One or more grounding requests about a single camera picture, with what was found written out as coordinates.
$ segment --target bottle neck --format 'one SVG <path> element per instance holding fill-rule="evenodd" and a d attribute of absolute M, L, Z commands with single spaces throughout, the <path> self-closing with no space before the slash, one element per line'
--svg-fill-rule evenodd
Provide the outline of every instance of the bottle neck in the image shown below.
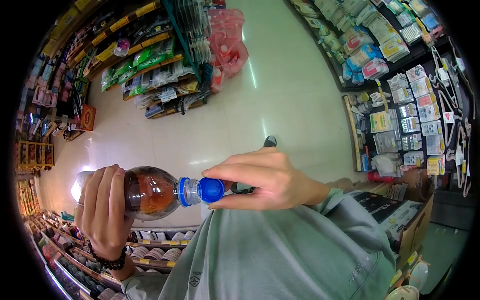
<path fill-rule="evenodd" d="M 202 188 L 197 179 L 180 177 L 175 183 L 173 193 L 177 197 L 177 202 L 183 207 L 199 204 L 202 201 Z"/>

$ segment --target beaded bracelet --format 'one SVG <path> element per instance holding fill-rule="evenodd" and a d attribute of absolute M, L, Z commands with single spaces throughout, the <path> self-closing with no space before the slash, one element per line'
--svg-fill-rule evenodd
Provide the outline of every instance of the beaded bracelet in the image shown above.
<path fill-rule="evenodd" d="M 123 266 L 125 265 L 125 256 L 126 256 L 125 252 L 127 251 L 127 247 L 123 247 L 120 258 L 115 261 L 109 261 L 105 258 L 98 257 L 98 255 L 96 255 L 95 252 L 93 251 L 93 247 L 90 242 L 88 242 L 88 248 L 90 249 L 90 253 L 92 254 L 93 258 L 95 258 L 96 261 L 99 262 L 102 267 L 110 270 L 123 269 Z"/>

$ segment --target hand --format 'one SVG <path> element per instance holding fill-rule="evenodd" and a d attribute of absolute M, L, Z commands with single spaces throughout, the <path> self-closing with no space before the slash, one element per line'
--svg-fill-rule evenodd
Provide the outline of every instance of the hand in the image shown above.
<path fill-rule="evenodd" d="M 252 194 L 227 195 L 209 205 L 228 209 L 286 209 L 319 204 L 330 187 L 308 178 L 293 168 L 288 156 L 276 147 L 263 147 L 250 153 L 230 156 L 226 161 L 202 172 L 204 177 L 225 180 L 225 189 L 232 181 L 257 187 Z"/>
<path fill-rule="evenodd" d="M 125 216 L 123 181 L 125 171 L 118 165 L 98 169 L 82 187 L 75 214 L 77 227 L 89 238 L 99 257 L 120 258 L 133 218 Z"/>

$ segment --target blue bottle cap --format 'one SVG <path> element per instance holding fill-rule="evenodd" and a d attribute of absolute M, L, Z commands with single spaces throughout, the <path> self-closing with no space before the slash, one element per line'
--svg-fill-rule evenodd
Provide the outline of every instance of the blue bottle cap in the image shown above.
<path fill-rule="evenodd" d="M 225 192 L 223 182 L 213 178 L 200 179 L 200 187 L 202 188 L 202 200 L 207 203 L 212 203 L 220 200 Z"/>

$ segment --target shoe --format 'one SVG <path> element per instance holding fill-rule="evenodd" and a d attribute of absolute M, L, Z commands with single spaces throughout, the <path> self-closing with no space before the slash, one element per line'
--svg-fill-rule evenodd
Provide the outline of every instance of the shoe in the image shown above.
<path fill-rule="evenodd" d="M 267 136 L 264 147 L 276 147 L 276 138 L 273 135 Z"/>

